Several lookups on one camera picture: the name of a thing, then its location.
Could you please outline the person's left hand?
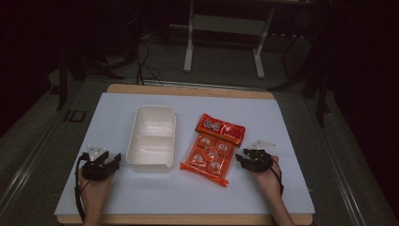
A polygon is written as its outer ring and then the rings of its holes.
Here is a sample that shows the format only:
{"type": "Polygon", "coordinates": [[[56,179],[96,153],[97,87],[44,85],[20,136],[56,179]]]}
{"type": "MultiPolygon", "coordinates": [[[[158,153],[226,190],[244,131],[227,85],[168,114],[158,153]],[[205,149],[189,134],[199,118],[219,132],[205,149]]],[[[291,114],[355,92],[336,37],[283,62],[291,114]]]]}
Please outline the person's left hand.
{"type": "Polygon", "coordinates": [[[78,171],[79,193],[82,197],[85,208],[104,208],[108,200],[114,175],[108,176],[105,180],[96,182],[83,177],[83,171],[78,171]]]}

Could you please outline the white divided food container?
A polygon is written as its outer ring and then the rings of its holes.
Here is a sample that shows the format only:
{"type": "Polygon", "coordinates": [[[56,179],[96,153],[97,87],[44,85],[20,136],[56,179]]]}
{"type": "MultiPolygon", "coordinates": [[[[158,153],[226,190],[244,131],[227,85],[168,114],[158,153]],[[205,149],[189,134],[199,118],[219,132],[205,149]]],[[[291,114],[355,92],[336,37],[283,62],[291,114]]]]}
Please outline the white divided food container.
{"type": "Polygon", "coordinates": [[[176,117],[165,105],[142,105],[136,116],[126,161],[134,171],[166,173],[174,163],[176,117]]]}

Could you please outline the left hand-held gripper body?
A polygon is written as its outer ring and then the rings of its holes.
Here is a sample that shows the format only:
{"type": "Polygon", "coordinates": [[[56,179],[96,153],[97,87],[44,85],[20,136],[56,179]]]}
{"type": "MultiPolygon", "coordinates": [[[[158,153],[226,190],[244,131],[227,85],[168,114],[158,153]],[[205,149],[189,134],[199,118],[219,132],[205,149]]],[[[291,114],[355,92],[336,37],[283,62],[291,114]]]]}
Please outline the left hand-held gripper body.
{"type": "Polygon", "coordinates": [[[82,176],[90,181],[102,181],[108,177],[107,166],[104,161],[103,164],[97,164],[95,160],[104,152],[106,148],[100,148],[88,145],[87,151],[83,153],[83,159],[86,161],[82,167],[82,176]]]}

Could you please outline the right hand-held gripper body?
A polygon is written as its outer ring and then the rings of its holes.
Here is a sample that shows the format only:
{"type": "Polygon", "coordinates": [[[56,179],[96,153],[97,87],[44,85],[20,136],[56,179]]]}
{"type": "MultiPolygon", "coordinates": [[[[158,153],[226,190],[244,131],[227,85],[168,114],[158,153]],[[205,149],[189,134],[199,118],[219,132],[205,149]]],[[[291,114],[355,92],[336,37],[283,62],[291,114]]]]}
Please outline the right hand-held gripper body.
{"type": "Polygon", "coordinates": [[[274,143],[258,139],[248,146],[250,150],[259,150],[261,155],[257,158],[249,158],[249,170],[252,172],[265,172],[272,168],[274,161],[271,154],[267,152],[269,148],[275,148],[274,143]]]}

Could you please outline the metal floor rail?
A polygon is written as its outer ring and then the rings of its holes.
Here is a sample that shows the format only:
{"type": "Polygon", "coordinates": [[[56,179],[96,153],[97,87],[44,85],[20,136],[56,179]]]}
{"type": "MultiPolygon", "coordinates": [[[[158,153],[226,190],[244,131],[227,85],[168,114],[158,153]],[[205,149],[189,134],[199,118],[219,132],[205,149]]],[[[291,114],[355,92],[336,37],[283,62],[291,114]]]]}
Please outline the metal floor rail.
{"type": "Polygon", "coordinates": [[[15,200],[24,189],[25,184],[34,171],[37,161],[42,155],[43,149],[48,143],[48,140],[58,125],[63,121],[66,114],[66,109],[57,110],[55,112],[55,115],[47,123],[40,137],[36,139],[36,143],[31,145],[31,150],[27,154],[26,159],[13,175],[7,188],[0,195],[0,222],[7,217],[9,209],[15,203],[15,200]]]}
{"type": "Polygon", "coordinates": [[[318,135],[322,139],[322,143],[327,152],[327,161],[332,170],[332,174],[334,176],[334,180],[336,185],[340,191],[341,197],[343,199],[343,203],[345,205],[346,212],[348,213],[353,226],[366,226],[366,221],[363,217],[363,214],[359,210],[358,202],[354,196],[353,190],[348,184],[346,177],[343,173],[343,169],[338,161],[337,155],[335,154],[335,150],[332,146],[332,143],[327,137],[326,132],[321,127],[320,123],[316,119],[315,110],[313,109],[314,104],[310,101],[306,101],[305,105],[311,115],[311,120],[314,126],[316,127],[318,135]]]}

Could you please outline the person's right hand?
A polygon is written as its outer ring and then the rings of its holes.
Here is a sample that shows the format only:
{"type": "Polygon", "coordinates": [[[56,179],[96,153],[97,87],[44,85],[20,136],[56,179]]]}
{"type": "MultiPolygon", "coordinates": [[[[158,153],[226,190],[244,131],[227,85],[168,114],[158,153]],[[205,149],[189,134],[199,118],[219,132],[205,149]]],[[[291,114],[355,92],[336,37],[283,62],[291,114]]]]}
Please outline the person's right hand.
{"type": "Polygon", "coordinates": [[[271,157],[274,161],[271,169],[268,169],[265,172],[251,172],[251,175],[254,177],[259,189],[266,198],[281,196],[282,190],[279,158],[275,155],[272,155],[271,157]]]}

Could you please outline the white metal stand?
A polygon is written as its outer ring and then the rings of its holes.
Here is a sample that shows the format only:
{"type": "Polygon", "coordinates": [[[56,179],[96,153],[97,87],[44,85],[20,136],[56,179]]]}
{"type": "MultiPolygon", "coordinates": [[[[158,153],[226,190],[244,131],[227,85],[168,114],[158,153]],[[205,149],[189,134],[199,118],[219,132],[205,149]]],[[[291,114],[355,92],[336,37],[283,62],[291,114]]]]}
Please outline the white metal stand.
{"type": "Polygon", "coordinates": [[[250,20],[233,17],[213,16],[197,14],[194,12],[195,0],[189,0],[188,16],[188,37],[184,58],[184,71],[191,72],[194,42],[193,35],[195,30],[214,31],[232,34],[243,34],[258,36],[259,43],[252,50],[255,69],[259,79],[265,78],[261,53],[265,39],[275,14],[275,7],[271,7],[263,20],[250,20]]]}

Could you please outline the red snack packet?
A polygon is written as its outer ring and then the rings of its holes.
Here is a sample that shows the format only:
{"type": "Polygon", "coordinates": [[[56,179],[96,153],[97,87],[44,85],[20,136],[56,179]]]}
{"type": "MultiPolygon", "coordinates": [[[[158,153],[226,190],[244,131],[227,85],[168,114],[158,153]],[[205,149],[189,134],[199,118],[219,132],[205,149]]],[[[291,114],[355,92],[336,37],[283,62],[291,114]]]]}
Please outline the red snack packet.
{"type": "Polygon", "coordinates": [[[246,127],[202,114],[196,127],[198,133],[181,170],[201,175],[219,186],[227,187],[226,175],[235,149],[243,142],[246,127]]]}

